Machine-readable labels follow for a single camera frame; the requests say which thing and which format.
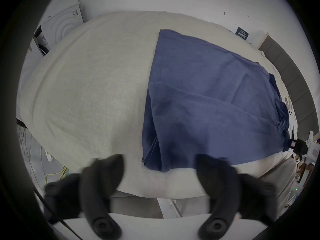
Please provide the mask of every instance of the gray headboard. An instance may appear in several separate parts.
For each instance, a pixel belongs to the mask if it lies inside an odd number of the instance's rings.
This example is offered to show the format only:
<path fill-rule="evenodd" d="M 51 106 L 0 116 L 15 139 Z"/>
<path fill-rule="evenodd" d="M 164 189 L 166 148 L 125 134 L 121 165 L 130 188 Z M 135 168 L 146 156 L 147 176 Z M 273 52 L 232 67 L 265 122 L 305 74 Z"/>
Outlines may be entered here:
<path fill-rule="evenodd" d="M 277 68 L 290 95 L 298 121 L 298 138 L 307 140 L 309 132 L 319 132 L 316 107 L 309 87 L 289 55 L 270 36 L 260 46 L 266 58 Z"/>

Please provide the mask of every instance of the black device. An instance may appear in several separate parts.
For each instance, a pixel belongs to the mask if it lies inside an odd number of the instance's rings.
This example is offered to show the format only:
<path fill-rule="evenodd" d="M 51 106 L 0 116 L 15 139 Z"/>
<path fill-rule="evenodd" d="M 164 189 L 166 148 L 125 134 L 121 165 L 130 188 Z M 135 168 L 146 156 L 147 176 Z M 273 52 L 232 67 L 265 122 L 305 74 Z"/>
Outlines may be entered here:
<path fill-rule="evenodd" d="M 120 154 L 97 159 L 82 173 L 49 183 L 44 196 L 50 210 L 44 216 L 54 224 L 59 219 L 78 218 L 81 211 L 94 233 L 105 240 L 121 236 L 121 228 L 110 213 L 110 196 L 121 182 L 124 161 Z M 223 159 L 206 154 L 196 156 L 198 179 L 210 197 L 210 217 L 199 228 L 202 240 L 220 239 L 228 231 L 235 214 L 244 219 L 271 225 L 276 220 L 275 187 L 248 174 L 237 174 Z"/>

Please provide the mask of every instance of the floor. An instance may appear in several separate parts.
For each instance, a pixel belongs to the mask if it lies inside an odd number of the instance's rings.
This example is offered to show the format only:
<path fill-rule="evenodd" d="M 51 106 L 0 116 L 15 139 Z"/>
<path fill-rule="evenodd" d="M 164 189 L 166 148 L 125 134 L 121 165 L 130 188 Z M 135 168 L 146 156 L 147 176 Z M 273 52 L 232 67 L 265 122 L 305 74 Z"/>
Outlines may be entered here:
<path fill-rule="evenodd" d="M 45 149 L 36 141 L 28 129 L 17 125 L 17 133 L 22 157 L 30 177 L 38 192 L 44 196 L 46 174 L 55 174 L 62 170 L 63 165 L 55 158 L 49 162 Z M 48 175 L 47 181 L 58 181 L 61 174 Z"/>

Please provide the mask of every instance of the white wall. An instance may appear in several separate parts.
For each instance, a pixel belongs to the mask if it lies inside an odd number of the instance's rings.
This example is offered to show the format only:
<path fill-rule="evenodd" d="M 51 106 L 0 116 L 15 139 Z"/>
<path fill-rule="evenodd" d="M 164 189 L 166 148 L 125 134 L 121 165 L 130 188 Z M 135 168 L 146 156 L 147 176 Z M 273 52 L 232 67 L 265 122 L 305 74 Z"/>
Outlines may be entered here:
<path fill-rule="evenodd" d="M 249 33 L 247 41 L 253 45 L 268 32 L 300 69 L 314 98 L 316 110 L 320 111 L 318 67 L 306 35 L 286 0 L 79 1 L 85 22 L 114 11 L 167 11 L 214 22 L 232 32 L 241 27 Z"/>

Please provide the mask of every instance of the wrinkled fabric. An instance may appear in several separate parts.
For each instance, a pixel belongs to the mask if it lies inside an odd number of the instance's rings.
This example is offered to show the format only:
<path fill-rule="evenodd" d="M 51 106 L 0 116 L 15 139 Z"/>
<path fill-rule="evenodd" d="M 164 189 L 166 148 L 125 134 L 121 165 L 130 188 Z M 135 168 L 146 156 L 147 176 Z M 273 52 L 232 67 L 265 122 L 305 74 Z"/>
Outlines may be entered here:
<path fill-rule="evenodd" d="M 160 30 L 142 130 L 144 165 L 194 168 L 195 155 L 237 165 L 289 149 L 289 114 L 258 63 L 199 38 Z"/>

